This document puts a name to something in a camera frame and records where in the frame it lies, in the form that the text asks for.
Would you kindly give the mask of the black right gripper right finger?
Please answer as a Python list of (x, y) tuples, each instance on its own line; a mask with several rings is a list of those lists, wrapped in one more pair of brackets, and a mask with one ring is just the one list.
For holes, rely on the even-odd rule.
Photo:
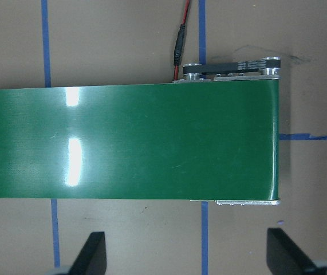
[(271, 274), (315, 274), (315, 264), (280, 228), (268, 228), (266, 263)]

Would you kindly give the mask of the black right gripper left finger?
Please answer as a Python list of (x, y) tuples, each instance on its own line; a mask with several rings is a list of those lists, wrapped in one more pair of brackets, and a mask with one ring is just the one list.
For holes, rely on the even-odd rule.
[(105, 233), (92, 232), (70, 268), (70, 274), (105, 274), (106, 271)]

